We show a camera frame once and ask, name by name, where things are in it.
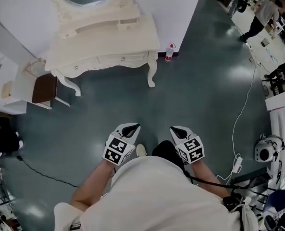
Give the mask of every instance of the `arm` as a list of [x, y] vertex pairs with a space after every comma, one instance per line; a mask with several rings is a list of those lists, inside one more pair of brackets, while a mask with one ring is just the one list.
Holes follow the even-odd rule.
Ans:
[[277, 28], [277, 23], [276, 23], [277, 21], [275, 21], [274, 19], [273, 19], [273, 31], [275, 31], [276, 30], [276, 28]]
[[[214, 176], [211, 170], [205, 165], [202, 160], [198, 160], [191, 164], [192, 170], [194, 171], [195, 177], [201, 180], [221, 184], [220, 181]], [[199, 183], [199, 186], [210, 193], [213, 193], [221, 198], [230, 196], [226, 188], [216, 187], [205, 183]]]
[[100, 200], [114, 169], [114, 164], [102, 160], [86, 181], [74, 192], [70, 205], [82, 211]]
[[253, 5], [251, 9], [252, 9], [253, 11], [256, 10], [256, 9], [260, 6], [261, 3], [262, 3], [262, 0], [257, 1], [256, 4]]

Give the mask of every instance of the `white box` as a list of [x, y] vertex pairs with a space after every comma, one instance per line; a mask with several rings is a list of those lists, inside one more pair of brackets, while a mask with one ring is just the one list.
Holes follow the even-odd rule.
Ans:
[[135, 148], [136, 147], [134, 145], [131, 145], [113, 135], [109, 135], [109, 138], [106, 141], [103, 158], [113, 164], [120, 165], [129, 158], [131, 152]]
[[194, 163], [204, 158], [204, 147], [199, 136], [177, 145], [176, 150], [180, 157], [188, 163]]

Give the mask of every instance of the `water bottle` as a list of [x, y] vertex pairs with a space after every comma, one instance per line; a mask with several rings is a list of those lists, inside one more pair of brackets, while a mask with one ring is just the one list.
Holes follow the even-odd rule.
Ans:
[[166, 56], [165, 56], [165, 60], [167, 62], [171, 61], [172, 59], [172, 56], [173, 56], [173, 44], [170, 45], [170, 47], [167, 48], [167, 51], [166, 51]]

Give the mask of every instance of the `brown chair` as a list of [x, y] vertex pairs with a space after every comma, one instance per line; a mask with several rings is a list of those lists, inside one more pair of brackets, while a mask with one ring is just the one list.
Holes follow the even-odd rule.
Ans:
[[[32, 103], [44, 103], [50, 100], [57, 100], [69, 107], [71, 105], [56, 96], [57, 94], [57, 77], [52, 74], [46, 74], [38, 77], [32, 94]], [[41, 107], [51, 109], [50, 106], [42, 104]]]

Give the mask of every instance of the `white shirt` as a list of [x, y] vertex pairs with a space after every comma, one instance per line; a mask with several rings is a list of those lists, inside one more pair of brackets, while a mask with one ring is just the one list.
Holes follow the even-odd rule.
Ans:
[[83, 231], [240, 230], [239, 212], [230, 213], [220, 197], [191, 184], [178, 166], [154, 156], [123, 165], [110, 192], [85, 212], [65, 203], [54, 212], [55, 231], [68, 231], [75, 218]]
[[269, 0], [263, 0], [262, 4], [255, 12], [255, 16], [263, 26], [266, 26], [271, 18], [273, 18], [275, 21], [278, 21], [279, 15], [280, 14], [277, 6]]

